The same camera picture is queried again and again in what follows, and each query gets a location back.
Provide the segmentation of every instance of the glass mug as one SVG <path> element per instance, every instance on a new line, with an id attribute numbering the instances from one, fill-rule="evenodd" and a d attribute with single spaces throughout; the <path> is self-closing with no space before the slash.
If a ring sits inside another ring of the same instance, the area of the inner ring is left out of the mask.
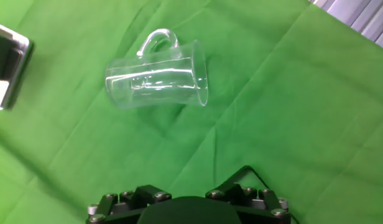
<path id="1" fill-rule="evenodd" d="M 169 50 L 156 52 L 163 41 Z M 106 69 L 106 90 L 119 108 L 181 103 L 205 106 L 208 80 L 197 40 L 179 46 L 168 29 L 153 31 L 134 58 L 113 60 Z"/>

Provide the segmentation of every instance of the mug handle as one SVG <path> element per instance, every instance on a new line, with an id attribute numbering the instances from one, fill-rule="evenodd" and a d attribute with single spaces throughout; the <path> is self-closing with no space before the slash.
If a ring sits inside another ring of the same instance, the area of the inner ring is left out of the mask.
<path id="1" fill-rule="evenodd" d="M 149 52 L 155 50 L 156 46 L 164 40 L 171 43 L 170 50 L 179 47 L 178 38 L 175 33 L 168 29 L 157 29 L 147 37 L 136 55 L 141 57 L 148 54 Z"/>

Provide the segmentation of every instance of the metal bolt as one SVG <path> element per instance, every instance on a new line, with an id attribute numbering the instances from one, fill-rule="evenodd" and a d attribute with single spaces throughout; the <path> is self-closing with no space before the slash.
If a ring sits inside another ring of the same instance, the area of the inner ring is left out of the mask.
<path id="1" fill-rule="evenodd" d="M 128 195 L 131 195 L 131 194 L 133 194 L 133 193 L 134 193 L 134 191 L 133 191 L 133 190 L 130 190 L 130 191 L 128 191 L 128 192 L 123 192 L 122 195 L 123 195 L 123 196 L 128 196 Z"/>
<path id="2" fill-rule="evenodd" d="M 255 189 L 252 187 L 246 187 L 243 190 L 245 190 L 246 192 L 253 192 Z"/>
<path id="3" fill-rule="evenodd" d="M 115 194 L 106 194 L 106 198 L 111 198 L 111 197 L 114 197 Z"/>
<path id="4" fill-rule="evenodd" d="M 106 217 L 102 214 L 95 214 L 90 217 L 90 222 L 99 222 L 104 220 Z"/>
<path id="5" fill-rule="evenodd" d="M 282 207 L 284 210 L 288 210 L 288 200 L 287 200 L 287 199 L 285 199 L 285 198 L 279 198 L 279 202 L 280 202 L 281 207 Z"/>
<path id="6" fill-rule="evenodd" d="M 95 211 L 98 208 L 98 206 L 99 206 L 99 203 L 94 203 L 94 204 L 88 206 L 88 214 L 89 215 L 95 214 Z"/>
<path id="7" fill-rule="evenodd" d="M 171 194 L 168 194 L 167 192 L 157 192 L 154 197 L 157 199 L 157 200 L 164 200 L 164 199 L 168 199 L 171 197 Z"/>
<path id="8" fill-rule="evenodd" d="M 207 193 L 207 196 L 209 196 L 210 198 L 220 198 L 224 196 L 224 193 L 220 190 L 212 190 Z"/>
<path id="9" fill-rule="evenodd" d="M 285 210 L 282 209 L 282 208 L 276 208 L 276 209 L 273 209 L 272 211 L 272 214 L 275 215 L 275 216 L 283 216 L 285 214 Z"/>

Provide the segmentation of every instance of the screw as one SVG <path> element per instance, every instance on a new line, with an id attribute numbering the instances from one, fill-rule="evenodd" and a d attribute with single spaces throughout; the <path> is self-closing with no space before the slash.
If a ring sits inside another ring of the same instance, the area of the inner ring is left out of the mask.
<path id="1" fill-rule="evenodd" d="M 154 197 L 157 200 L 165 200 L 171 197 L 171 194 L 168 194 L 167 192 L 157 192 Z"/>
<path id="2" fill-rule="evenodd" d="M 252 187 L 246 187 L 243 190 L 245 190 L 246 192 L 253 192 L 255 189 Z"/>
<path id="3" fill-rule="evenodd" d="M 131 194 L 133 194 L 133 193 L 134 193 L 134 191 L 133 191 L 133 190 L 130 190 L 130 191 L 128 191 L 128 192 L 123 192 L 122 195 L 123 195 L 123 196 L 128 196 L 128 195 L 131 195 Z"/>
<path id="4" fill-rule="evenodd" d="M 90 222 L 98 222 L 98 221 L 101 221 L 101 220 L 104 220 L 106 217 L 102 214 L 96 214 L 96 215 L 92 215 L 90 217 Z"/>
<path id="5" fill-rule="evenodd" d="M 88 206 L 88 214 L 89 215 L 95 214 L 95 211 L 98 208 L 98 206 L 99 206 L 99 203 L 94 203 L 94 204 Z"/>
<path id="6" fill-rule="evenodd" d="M 207 196 L 210 198 L 220 198 L 220 197 L 224 196 L 224 193 L 220 190 L 212 190 L 212 191 L 207 193 Z"/>
<path id="7" fill-rule="evenodd" d="M 117 196 L 116 194 L 106 194 L 106 198 L 112 198 L 112 197 L 115 197 Z"/>
<path id="8" fill-rule="evenodd" d="M 282 208 L 276 208 L 276 209 L 272 210 L 272 214 L 275 216 L 278 216 L 278 217 L 283 216 L 285 214 L 285 212 L 286 211 Z"/>

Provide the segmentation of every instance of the green fabric backdrop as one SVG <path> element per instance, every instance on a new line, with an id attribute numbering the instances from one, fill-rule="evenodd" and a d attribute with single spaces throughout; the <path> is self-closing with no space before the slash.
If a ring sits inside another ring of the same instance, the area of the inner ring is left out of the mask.
<path id="1" fill-rule="evenodd" d="M 0 0 L 37 48 L 0 111 L 0 223 L 83 223 L 107 192 L 203 195 L 253 166 L 303 223 L 383 223 L 383 49 L 306 0 Z M 104 69 L 169 28 L 206 107 L 116 109 Z"/>

